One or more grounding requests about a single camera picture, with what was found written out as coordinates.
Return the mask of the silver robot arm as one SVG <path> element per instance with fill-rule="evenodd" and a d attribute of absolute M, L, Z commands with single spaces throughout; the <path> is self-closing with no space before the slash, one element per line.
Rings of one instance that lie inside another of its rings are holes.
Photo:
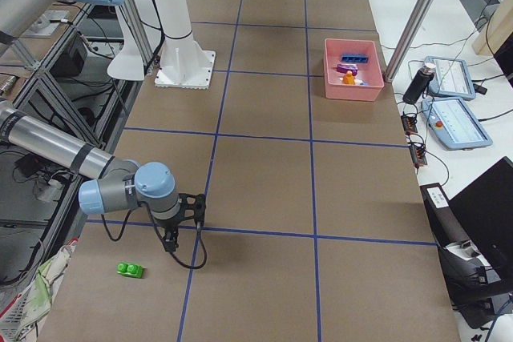
<path fill-rule="evenodd" d="M 53 2 L 120 5 L 124 0 L 1 0 L 1 50 L 6 51 Z M 164 250 L 177 248 L 184 217 L 176 183 L 160 162 L 122 160 L 1 101 L 1 139 L 86 177 L 79 205 L 87 215 L 145 207 Z"/>

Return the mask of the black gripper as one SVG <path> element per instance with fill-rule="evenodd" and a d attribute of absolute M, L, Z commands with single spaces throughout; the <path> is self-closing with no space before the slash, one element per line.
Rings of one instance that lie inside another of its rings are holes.
<path fill-rule="evenodd" d="M 153 211 L 152 218 L 157 227 L 164 230 L 161 235 L 159 230 L 156 230 L 156 234 L 160 240 L 164 241 L 164 250 L 166 252 L 175 252 L 179 247 L 178 244 L 178 227 L 183 220 L 183 212 L 181 208 L 172 209 L 170 211 Z"/>

